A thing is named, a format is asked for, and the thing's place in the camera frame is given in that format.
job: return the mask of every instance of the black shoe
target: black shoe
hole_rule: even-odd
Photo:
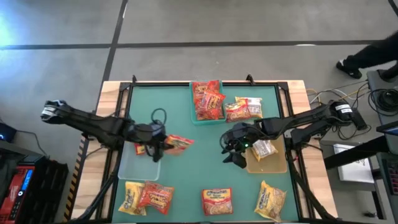
[[[360,79],[362,77],[362,74],[359,71],[359,69],[350,69],[350,68],[345,67],[344,60],[338,61],[336,64],[336,68],[353,78]]]

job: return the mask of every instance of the black pants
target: black pants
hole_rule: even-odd
[[[344,61],[344,66],[356,70],[381,65],[393,60],[398,60],[398,32],[384,40],[378,40],[366,46],[355,55],[348,56]],[[398,64],[386,73],[398,73]]]

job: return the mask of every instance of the person's leg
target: person's leg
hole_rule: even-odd
[[[336,67],[353,78],[361,78],[359,68],[381,65],[398,59],[398,32],[384,40],[378,40],[355,55],[337,62]]]

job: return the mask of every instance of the snack bag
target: snack bag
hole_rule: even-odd
[[[220,92],[220,81],[212,80],[212,81],[208,81],[208,82],[193,82],[192,89],[193,89],[193,91],[192,91],[193,92],[193,103],[195,105],[197,105],[201,102],[201,99],[203,98],[203,94],[205,93],[205,90],[212,91],[213,93]]]
[[[203,94],[207,89],[208,82],[193,82],[192,92],[193,92],[193,104],[196,106],[201,102]]]
[[[203,99],[198,107],[197,113],[206,119],[218,119],[223,114],[223,100],[225,95],[205,90]]]
[[[134,143],[134,147],[136,148],[137,155],[144,155],[145,154],[145,146],[141,144]]]
[[[213,93],[220,92],[220,81],[212,80],[207,83],[207,91],[212,91]]]
[[[119,208],[120,212],[126,212],[130,215],[147,215],[144,207],[137,207],[144,186],[143,183],[126,181],[126,196]]]
[[[266,184],[265,181],[262,181],[254,212],[260,214],[264,218],[270,218],[275,222],[280,222],[280,211],[284,206],[285,198],[286,192],[273,188]]]
[[[250,111],[250,115],[252,118],[262,118],[262,110],[261,110],[261,100],[262,98],[254,98],[254,97],[238,97],[235,96],[235,101],[239,100],[248,100],[248,108]]]
[[[239,121],[249,119],[250,112],[248,109],[248,100],[239,100],[237,103],[225,104],[226,122]]]
[[[164,187],[151,181],[145,181],[138,207],[152,205],[162,214],[167,215],[172,201],[174,187]]]
[[[164,153],[179,155],[184,150],[186,150],[190,145],[192,145],[194,140],[186,139],[174,134],[169,134],[165,140],[166,144],[173,145],[174,148],[165,150]]]
[[[257,140],[253,143],[253,154],[254,157],[260,162],[260,159],[265,158],[273,153],[278,153],[275,146],[271,143],[270,140]]]
[[[201,199],[205,215],[234,213],[232,207],[232,188],[202,190]]]

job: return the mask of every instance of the yellow noodle package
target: yellow noodle package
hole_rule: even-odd
[[[266,184],[265,181],[262,181],[254,212],[260,214],[264,218],[270,218],[275,222],[280,222],[280,211],[284,206],[285,198],[286,192],[273,188]]]
[[[120,212],[126,212],[130,215],[147,215],[145,207],[137,208],[144,186],[143,183],[126,181],[126,197],[119,208]]]

